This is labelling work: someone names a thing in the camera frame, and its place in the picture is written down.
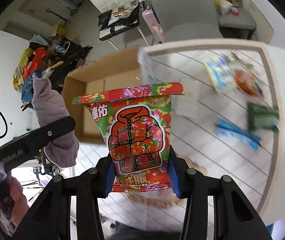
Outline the person's hand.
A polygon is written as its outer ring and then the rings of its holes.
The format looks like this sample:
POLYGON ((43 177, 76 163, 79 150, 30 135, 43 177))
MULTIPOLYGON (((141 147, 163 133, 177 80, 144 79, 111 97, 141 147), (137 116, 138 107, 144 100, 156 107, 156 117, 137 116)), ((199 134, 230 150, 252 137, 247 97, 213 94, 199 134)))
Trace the person's hand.
MULTIPOLYGON (((14 201, 13 207, 10 212, 10 221, 15 226, 15 228, 17 228, 24 216, 26 215, 27 211, 29 210, 29 206, 27 204, 27 198, 23 194, 23 187, 20 182, 11 174, 8 175, 8 178, 10 197, 14 201)), ((4 225, 1 223, 1 221, 0 228, 1 232, 5 233, 5 235, 8 236, 8 234, 6 233, 6 229, 4 228, 4 225)))

